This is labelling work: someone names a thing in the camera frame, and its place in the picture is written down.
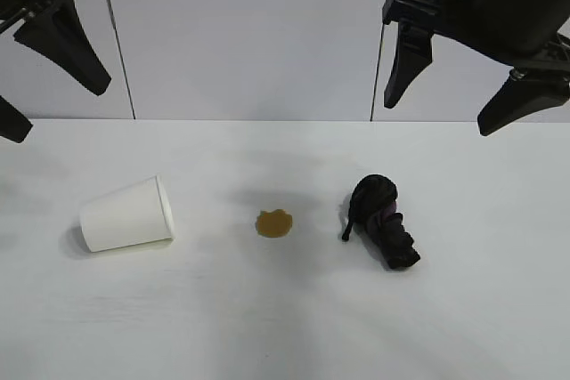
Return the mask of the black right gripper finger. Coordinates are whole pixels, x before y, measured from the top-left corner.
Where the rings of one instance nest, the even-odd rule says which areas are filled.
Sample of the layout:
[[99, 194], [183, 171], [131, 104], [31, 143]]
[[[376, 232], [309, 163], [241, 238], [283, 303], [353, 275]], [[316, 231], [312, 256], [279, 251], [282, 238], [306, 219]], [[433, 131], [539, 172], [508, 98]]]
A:
[[508, 80], [478, 114], [479, 133], [488, 136], [520, 118], [558, 108], [568, 101], [569, 84], [565, 80]]
[[398, 24], [395, 58], [384, 91], [384, 107], [394, 108], [405, 91], [433, 61], [433, 33], [408, 22]]

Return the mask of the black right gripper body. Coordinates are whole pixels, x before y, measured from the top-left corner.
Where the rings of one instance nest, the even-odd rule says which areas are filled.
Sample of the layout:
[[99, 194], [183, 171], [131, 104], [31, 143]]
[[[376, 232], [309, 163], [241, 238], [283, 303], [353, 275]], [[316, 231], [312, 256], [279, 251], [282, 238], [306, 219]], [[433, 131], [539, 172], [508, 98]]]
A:
[[519, 78], [568, 80], [568, 42], [558, 35], [569, 0], [386, 0], [386, 24], [408, 22], [513, 67]]

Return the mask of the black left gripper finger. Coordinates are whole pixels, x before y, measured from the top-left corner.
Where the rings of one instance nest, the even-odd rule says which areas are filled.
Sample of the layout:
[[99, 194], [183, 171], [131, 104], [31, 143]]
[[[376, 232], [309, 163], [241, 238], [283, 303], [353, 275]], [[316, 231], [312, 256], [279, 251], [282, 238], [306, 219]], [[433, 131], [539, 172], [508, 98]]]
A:
[[0, 134], [3, 138], [22, 143], [32, 129], [32, 123], [13, 105], [0, 97]]
[[86, 36], [74, 0], [53, 0], [16, 30], [14, 39], [60, 66], [91, 93], [99, 96], [108, 89], [111, 76]]

